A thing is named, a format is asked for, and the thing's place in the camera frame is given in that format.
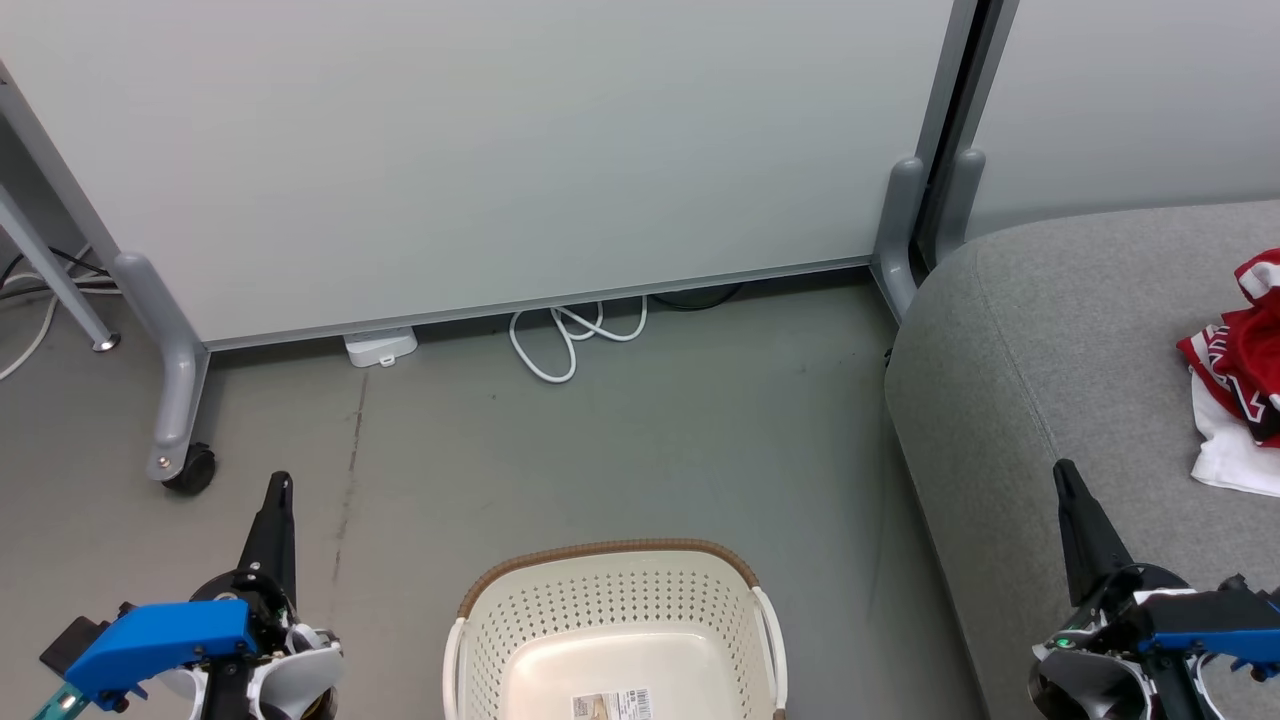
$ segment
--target label sticker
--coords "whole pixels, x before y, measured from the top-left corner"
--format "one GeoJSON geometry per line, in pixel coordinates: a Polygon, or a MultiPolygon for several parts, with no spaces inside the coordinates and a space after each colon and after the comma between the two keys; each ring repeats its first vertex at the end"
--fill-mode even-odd
{"type": "Polygon", "coordinates": [[[649,691],[622,691],[575,697],[573,720],[653,720],[649,691]]]}

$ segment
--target gray floor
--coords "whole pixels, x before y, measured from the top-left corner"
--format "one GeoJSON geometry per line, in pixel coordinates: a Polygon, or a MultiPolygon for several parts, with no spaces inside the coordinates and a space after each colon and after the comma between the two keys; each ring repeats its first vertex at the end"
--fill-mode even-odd
{"type": "MultiPolygon", "coordinates": [[[[198,436],[219,474],[196,498],[143,479],[160,375],[124,304],[95,300],[124,334],[102,356],[60,313],[0,382],[0,689],[24,716],[56,688],[37,656],[69,620],[184,600],[230,568],[287,469],[300,610],[347,647],[343,717],[440,716],[444,637],[490,565],[662,536],[721,542],[759,573],[791,717],[979,716],[882,407],[892,320],[864,274],[800,286],[654,311],[635,342],[579,345],[559,387],[520,364],[504,318],[420,328],[388,369],[351,366],[335,341],[216,357],[198,436]]],[[[42,310],[0,307],[0,365],[42,310]]],[[[561,366],[545,324],[525,337],[561,366]]],[[[127,717],[186,717],[155,689],[127,717]]]]}

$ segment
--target white partition panel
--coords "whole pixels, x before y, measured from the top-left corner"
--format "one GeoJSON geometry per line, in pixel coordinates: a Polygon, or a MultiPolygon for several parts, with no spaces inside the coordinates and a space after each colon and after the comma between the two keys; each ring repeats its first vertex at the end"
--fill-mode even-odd
{"type": "Polygon", "coordinates": [[[1021,0],[973,146],[968,237],[1280,196],[1280,3],[1021,0]]]}
{"type": "Polygon", "coordinates": [[[6,0],[206,342],[872,251],[951,0],[6,0]]]}

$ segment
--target brown basket rim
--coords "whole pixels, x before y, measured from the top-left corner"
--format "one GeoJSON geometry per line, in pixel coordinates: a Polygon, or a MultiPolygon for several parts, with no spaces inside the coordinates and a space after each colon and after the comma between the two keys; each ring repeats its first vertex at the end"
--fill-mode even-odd
{"type": "Polygon", "coordinates": [[[611,555],[617,552],[654,552],[654,551],[677,551],[677,552],[705,552],[708,555],[714,555],[724,562],[728,562],[742,579],[746,580],[748,587],[759,587],[760,580],[755,577],[751,568],[739,557],[733,551],[727,547],[703,539],[695,538],[648,538],[648,539],[631,539],[631,541],[608,541],[608,542],[591,542],[585,544],[572,544],[568,547],[558,547],[554,550],[544,550],[541,552],[531,552],[529,555],[521,555],[520,557],[512,557],[499,562],[480,575],[467,591],[467,594],[462,598],[462,605],[458,606],[458,618],[466,619],[471,616],[471,609],[475,607],[476,600],[479,600],[480,593],[485,591],[489,585],[494,583],[498,578],[513,573],[516,570],[522,570],[525,568],[531,568],[534,565],[543,565],[545,562],[557,562],[559,560],[572,560],[575,557],[589,557],[593,555],[611,555]]]}

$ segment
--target gray fabric ottoman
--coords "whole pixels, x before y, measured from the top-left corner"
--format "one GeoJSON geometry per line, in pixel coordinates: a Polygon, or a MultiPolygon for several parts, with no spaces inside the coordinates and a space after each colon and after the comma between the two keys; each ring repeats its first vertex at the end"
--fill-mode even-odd
{"type": "MultiPolygon", "coordinates": [[[[1174,342],[1245,306],[1233,270],[1280,246],[1280,201],[1089,215],[965,245],[893,346],[890,413],[988,711],[1039,715],[1030,646],[1069,615],[1051,468],[1075,460],[1138,561],[1215,588],[1280,585],[1280,500],[1202,486],[1174,342]]],[[[1228,662],[1229,717],[1280,717],[1280,682],[1228,662]]]]}

